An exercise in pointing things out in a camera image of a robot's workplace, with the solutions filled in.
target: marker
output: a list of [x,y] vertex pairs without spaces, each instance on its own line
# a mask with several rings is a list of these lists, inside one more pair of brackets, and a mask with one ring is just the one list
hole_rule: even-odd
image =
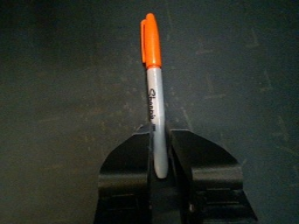
[[164,89],[161,53],[155,15],[141,21],[141,54],[147,69],[149,118],[153,126],[153,169],[159,179],[167,177],[168,157],[164,140]]

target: marker cap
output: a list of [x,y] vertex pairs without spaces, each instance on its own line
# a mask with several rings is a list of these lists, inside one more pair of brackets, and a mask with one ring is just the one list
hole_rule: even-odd
[[161,67],[161,51],[159,32],[155,22],[153,13],[145,15],[145,19],[141,21],[141,54],[145,68]]

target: black clamp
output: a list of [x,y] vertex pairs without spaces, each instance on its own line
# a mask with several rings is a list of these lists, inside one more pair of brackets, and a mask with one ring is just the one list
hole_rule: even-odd
[[169,172],[155,176],[151,126],[115,148],[99,172],[97,223],[258,223],[238,160],[188,130],[169,130]]

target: dark green background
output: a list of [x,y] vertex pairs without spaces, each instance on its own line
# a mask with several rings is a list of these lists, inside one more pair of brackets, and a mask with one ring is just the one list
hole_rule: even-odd
[[1,1],[0,223],[92,223],[99,167],[147,123],[147,12],[168,123],[238,158],[260,223],[299,223],[299,8],[259,0]]

